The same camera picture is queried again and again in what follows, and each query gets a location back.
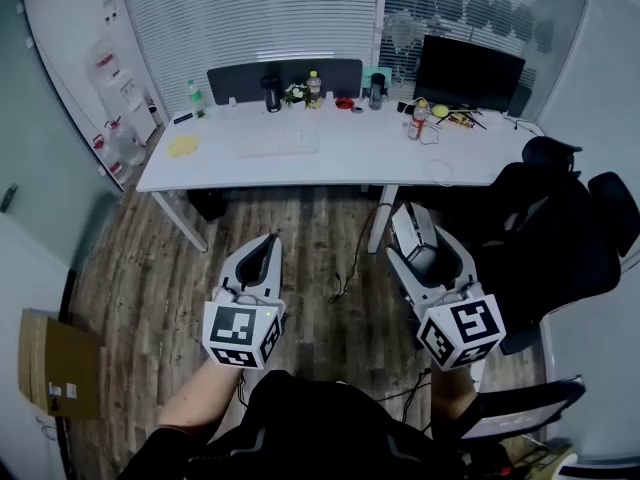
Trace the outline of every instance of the glass wall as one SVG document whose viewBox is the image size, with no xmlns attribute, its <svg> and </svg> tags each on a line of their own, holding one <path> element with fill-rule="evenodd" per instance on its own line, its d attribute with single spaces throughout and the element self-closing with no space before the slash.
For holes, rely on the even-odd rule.
<svg viewBox="0 0 640 480">
<path fill-rule="evenodd" d="M 50 85 L 20 0 L 0 0 L 0 199 L 11 219 L 78 270 L 120 190 L 85 145 Z"/>
<path fill-rule="evenodd" d="M 586 0 L 385 0 L 378 64 L 393 68 L 392 95 L 412 99 L 427 34 L 522 57 L 526 64 L 513 108 L 516 115 L 535 120 L 562 70 L 585 4 Z"/>
</svg>

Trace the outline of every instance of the white cube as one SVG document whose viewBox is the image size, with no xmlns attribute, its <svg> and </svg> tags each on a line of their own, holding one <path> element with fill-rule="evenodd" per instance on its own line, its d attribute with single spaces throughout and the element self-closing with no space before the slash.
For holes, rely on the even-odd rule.
<svg viewBox="0 0 640 480">
<path fill-rule="evenodd" d="M 277 306 L 206 302 L 202 345 L 218 364 L 262 370 L 282 336 Z"/>
<path fill-rule="evenodd" d="M 428 308 L 418 340 L 442 370 L 484 359 L 506 336 L 493 295 Z"/>
</svg>

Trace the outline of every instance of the keyboard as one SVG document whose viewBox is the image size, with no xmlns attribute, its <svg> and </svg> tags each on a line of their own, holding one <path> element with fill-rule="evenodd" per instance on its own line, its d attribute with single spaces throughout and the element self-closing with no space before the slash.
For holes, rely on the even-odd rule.
<svg viewBox="0 0 640 480">
<path fill-rule="evenodd" d="M 300 155 L 318 152 L 318 131 L 276 128 L 251 131 L 238 138 L 238 156 Z"/>
</svg>

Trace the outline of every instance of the sticky note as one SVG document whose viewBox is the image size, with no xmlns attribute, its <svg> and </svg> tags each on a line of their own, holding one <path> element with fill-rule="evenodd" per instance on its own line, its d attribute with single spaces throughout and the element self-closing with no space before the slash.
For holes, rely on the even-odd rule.
<svg viewBox="0 0 640 480">
<path fill-rule="evenodd" d="M 178 156 L 190 155 L 200 144 L 200 138 L 192 135 L 178 135 L 169 144 L 169 156 L 176 158 Z"/>
</svg>

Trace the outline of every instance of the computer monitor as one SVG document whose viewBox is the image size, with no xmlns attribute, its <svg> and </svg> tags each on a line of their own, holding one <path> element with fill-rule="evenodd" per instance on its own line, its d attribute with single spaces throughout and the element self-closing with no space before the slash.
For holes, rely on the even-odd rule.
<svg viewBox="0 0 640 480">
<path fill-rule="evenodd" d="M 506 112 L 524 59 L 476 44 L 424 36 L 414 98 Z"/>
</svg>

